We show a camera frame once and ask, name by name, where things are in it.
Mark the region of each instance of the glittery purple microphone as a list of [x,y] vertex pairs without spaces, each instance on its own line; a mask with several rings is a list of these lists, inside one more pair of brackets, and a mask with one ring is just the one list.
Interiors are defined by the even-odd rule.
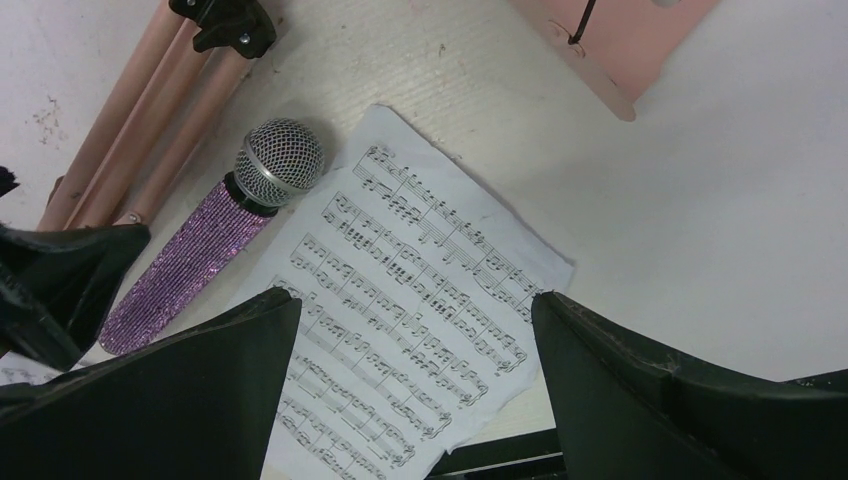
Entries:
[[103,324],[100,344],[116,355],[158,335],[295,196],[324,170],[315,135],[289,119],[244,139],[236,166],[212,189]]

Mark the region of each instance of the white table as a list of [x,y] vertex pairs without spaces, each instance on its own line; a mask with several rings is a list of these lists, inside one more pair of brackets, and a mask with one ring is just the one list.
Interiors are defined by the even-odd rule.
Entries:
[[[0,217],[13,226],[34,226],[154,2],[90,3],[11,6],[37,17],[9,25],[30,33],[16,48],[40,55],[3,66],[0,95],[11,106],[0,114],[9,132],[3,164],[27,185],[0,201]],[[505,1],[285,3],[291,30],[230,102],[153,224],[156,236],[128,283],[231,168],[249,128],[275,116],[311,119],[335,150],[379,102],[574,259],[568,293],[577,301],[768,379],[848,366],[843,2],[723,2],[637,104],[633,124],[616,120]],[[79,9],[89,17],[69,14]],[[96,54],[97,45],[106,53]],[[30,125],[32,114],[54,105],[44,88],[66,108],[54,114],[61,128],[52,134]],[[19,205],[28,216],[15,216]],[[169,333],[219,311],[286,216]],[[477,441],[552,426],[539,379]]]

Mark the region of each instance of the black plastic joint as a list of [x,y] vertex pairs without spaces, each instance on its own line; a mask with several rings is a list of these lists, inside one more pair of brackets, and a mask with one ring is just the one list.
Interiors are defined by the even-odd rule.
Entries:
[[177,15],[194,21],[198,53],[232,47],[244,58],[259,58],[277,41],[274,23],[256,0],[169,0]]

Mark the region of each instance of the microphone handle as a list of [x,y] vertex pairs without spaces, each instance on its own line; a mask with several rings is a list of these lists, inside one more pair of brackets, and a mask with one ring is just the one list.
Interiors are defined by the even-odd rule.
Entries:
[[122,355],[152,342],[276,212],[249,200],[228,173],[109,315],[103,349]]

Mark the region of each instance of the microphone head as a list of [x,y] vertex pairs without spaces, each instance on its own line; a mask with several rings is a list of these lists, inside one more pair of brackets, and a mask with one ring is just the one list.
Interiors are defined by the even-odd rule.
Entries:
[[247,134],[233,171],[236,184],[251,200],[282,207],[321,178],[324,150],[300,122],[275,118]]

